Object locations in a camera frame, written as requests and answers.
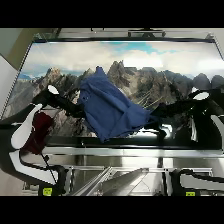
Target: blue sky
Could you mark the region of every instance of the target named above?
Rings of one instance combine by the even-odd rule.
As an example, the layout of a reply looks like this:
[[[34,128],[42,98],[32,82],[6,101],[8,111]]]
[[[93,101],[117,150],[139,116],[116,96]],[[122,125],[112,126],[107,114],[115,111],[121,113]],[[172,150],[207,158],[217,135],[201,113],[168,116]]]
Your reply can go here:
[[[212,75],[211,69],[207,71],[203,70],[203,66],[198,66],[210,59],[220,59],[220,55],[213,44],[208,43],[39,43],[32,45],[21,73],[31,78],[40,77],[44,76],[49,68],[56,67],[64,74],[80,75],[89,68],[95,70],[96,66],[101,66],[108,72],[114,61],[124,60],[129,66],[137,68],[154,67],[157,71],[170,70],[193,76],[201,72],[210,72]]]

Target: dark red cloth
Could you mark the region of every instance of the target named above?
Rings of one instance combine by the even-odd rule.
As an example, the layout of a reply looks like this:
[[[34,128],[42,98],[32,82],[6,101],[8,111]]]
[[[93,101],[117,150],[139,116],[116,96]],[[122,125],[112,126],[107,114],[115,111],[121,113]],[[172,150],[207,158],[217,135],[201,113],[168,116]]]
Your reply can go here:
[[[53,125],[53,119],[44,112],[36,113],[33,120],[33,126],[29,139],[21,150],[32,152],[36,155],[40,154],[46,143],[45,137],[49,133],[49,128]]]

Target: mountain landscape picture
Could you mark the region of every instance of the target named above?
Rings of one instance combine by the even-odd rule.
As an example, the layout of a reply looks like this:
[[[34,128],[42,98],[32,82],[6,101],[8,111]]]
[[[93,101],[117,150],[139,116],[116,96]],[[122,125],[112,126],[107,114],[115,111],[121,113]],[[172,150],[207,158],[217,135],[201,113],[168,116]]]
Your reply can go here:
[[[159,103],[186,99],[196,89],[224,84],[224,62],[213,43],[165,41],[101,41],[34,43],[11,92],[3,118],[18,113],[47,85],[73,103],[83,79],[104,69],[109,80],[134,103],[154,110]],[[54,117],[54,136],[95,137],[84,119],[47,107]],[[184,114],[164,119],[177,130]]]

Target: yellow label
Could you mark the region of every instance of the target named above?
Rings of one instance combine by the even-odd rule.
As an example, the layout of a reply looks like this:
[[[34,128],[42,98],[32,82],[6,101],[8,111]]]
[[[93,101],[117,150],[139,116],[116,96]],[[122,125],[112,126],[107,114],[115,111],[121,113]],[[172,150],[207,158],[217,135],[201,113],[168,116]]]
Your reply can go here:
[[[195,192],[186,192],[186,196],[195,196]]]
[[[44,196],[51,196],[51,194],[52,194],[52,188],[44,188],[43,189]]]

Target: blue shirt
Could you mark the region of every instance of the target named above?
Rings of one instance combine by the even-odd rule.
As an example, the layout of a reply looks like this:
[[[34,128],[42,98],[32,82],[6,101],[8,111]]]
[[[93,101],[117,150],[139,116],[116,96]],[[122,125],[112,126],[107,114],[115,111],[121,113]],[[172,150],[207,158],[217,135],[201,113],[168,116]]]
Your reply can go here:
[[[101,142],[126,137],[153,118],[149,110],[134,104],[114,86],[101,67],[81,82],[78,104],[84,105],[85,124]]]

